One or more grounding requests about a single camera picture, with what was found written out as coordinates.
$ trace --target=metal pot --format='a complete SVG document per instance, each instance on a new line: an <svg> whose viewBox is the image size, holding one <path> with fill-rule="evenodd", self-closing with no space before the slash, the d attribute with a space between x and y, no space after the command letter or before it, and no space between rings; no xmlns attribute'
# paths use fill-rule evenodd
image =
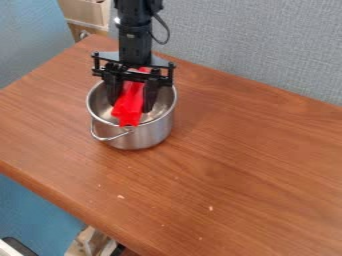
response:
<svg viewBox="0 0 342 256"><path fill-rule="evenodd" d="M159 144L170 135L176 105L175 87L162 87L149 113L143 114L137 127L119 127L119 120L111 115L103 82L97 83L87 96L87 109L92 117L91 135L115 148L135 150Z"/></svg>

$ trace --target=wooden table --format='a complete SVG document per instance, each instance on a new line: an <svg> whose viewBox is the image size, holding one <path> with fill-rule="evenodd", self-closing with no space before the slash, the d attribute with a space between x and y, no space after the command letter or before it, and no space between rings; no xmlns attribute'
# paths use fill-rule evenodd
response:
<svg viewBox="0 0 342 256"><path fill-rule="evenodd" d="M92 36L0 92L0 170L141 256L342 255L342 108L178 63L171 137L89 135Z"/></svg>

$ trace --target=pot handle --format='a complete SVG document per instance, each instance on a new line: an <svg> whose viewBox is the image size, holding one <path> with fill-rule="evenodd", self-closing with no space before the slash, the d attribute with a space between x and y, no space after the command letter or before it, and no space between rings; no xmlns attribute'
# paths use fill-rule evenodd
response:
<svg viewBox="0 0 342 256"><path fill-rule="evenodd" d="M91 136L93 137L93 139L105 142L105 141L112 141L119 139L120 137L128 135L129 133L132 133L133 130L125 129L125 132L120 133L119 135L109 137L109 138L101 138L96 135L95 130L93 130L93 119L91 120Z"/></svg>

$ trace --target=red object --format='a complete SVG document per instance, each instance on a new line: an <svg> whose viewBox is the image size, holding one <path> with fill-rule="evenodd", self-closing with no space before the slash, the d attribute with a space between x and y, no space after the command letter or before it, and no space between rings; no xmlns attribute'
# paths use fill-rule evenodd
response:
<svg viewBox="0 0 342 256"><path fill-rule="evenodd" d="M140 72L148 72L147 68L139 68ZM112 108L112 116L119 119L119 126L137 126L143 110L144 83L125 81L123 92Z"/></svg>

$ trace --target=pot rim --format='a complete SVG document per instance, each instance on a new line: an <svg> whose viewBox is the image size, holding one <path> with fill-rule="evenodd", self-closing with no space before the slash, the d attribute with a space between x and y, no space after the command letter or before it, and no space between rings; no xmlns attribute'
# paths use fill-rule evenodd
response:
<svg viewBox="0 0 342 256"><path fill-rule="evenodd" d="M119 127L119 124L113 124L113 123L108 122L107 120L104 120L103 118L100 118L97 115L95 115L95 113L92 112L92 109L91 109L91 107L89 107L89 98L91 98L91 95L92 95L93 91L96 90L96 88L97 88L103 83L104 83L103 81L100 81L99 83L96 83L95 86L91 88L91 90L89 90L89 92L88 92L87 99L85 99L87 110L88 110L88 112L89 112L92 118L95 118L99 122L101 122L101 123L104 123L104 124L107 124L107 125L111 125L111 126L113 126L113 127ZM163 119L163 118L174 111L175 106L176 106L176 102L178 102L178 93L176 93L176 88L175 88L174 85L172 85L171 88L172 88L172 91L174 91L174 96L175 96L175 98L174 98L172 105L171 105L171 107L168 108L168 110L166 111L166 113L164 113L162 116L159 116L156 119L153 119L153 120L151 120L151 121L148 121L148 122L144 122L144 123L139 124L137 126L127 125L127 126L119 127L119 128L137 128L137 127L149 125L149 124L155 123L156 121L159 121L160 119Z"/></svg>

